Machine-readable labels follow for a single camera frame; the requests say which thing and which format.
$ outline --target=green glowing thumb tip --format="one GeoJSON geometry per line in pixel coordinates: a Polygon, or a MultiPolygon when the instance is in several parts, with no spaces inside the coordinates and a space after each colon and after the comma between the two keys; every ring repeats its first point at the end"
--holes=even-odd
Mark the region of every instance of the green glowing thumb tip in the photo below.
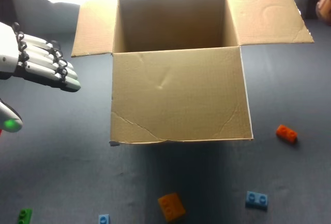
{"type": "Polygon", "coordinates": [[[4,125],[8,129],[15,129],[19,127],[19,124],[16,122],[16,120],[10,119],[4,122],[4,125]]]}

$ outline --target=gray table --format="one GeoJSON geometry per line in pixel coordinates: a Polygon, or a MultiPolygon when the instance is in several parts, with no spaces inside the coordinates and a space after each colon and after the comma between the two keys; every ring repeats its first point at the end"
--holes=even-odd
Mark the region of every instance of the gray table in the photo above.
{"type": "MultiPolygon", "coordinates": [[[[253,141],[110,147],[112,60],[75,58],[82,89],[11,78],[0,96],[24,128],[0,137],[0,223],[23,207],[33,224],[165,223],[157,198],[178,192],[186,223],[330,223],[331,27],[307,22],[315,44],[242,47],[253,141]],[[296,147],[275,137],[298,132],[296,147]],[[247,190],[268,212],[245,209],[247,190]]],[[[74,35],[54,35],[69,56],[74,35]]]]}

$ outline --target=white robotic hand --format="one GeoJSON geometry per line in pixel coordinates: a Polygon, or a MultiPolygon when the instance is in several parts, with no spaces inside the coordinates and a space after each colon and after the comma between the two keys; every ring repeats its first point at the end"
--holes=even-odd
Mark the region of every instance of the white robotic hand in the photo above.
{"type": "MultiPolygon", "coordinates": [[[[63,59],[56,41],[26,35],[18,23],[11,28],[0,22],[0,79],[11,76],[68,92],[81,88],[73,66],[63,59]]],[[[19,114],[0,99],[0,130],[17,132],[22,125],[19,114]]]]}

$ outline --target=open cardboard box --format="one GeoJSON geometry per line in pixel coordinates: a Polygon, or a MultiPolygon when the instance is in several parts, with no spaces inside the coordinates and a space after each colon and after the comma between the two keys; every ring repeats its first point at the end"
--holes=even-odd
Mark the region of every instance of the open cardboard box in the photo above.
{"type": "Polygon", "coordinates": [[[111,141],[252,139],[240,46],[313,42],[294,0],[97,0],[72,56],[113,54],[111,141]]]}

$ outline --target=orange lego brick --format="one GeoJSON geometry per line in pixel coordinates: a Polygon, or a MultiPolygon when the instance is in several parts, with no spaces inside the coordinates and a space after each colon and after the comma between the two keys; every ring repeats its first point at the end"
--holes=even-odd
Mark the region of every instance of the orange lego brick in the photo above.
{"type": "Polygon", "coordinates": [[[294,144],[297,141],[297,133],[295,131],[293,131],[292,129],[284,126],[284,125],[280,125],[277,130],[276,130],[276,134],[289,141],[290,143],[294,144]]]}
{"type": "Polygon", "coordinates": [[[177,193],[165,195],[159,198],[158,202],[167,222],[176,220],[186,213],[177,193]]]}

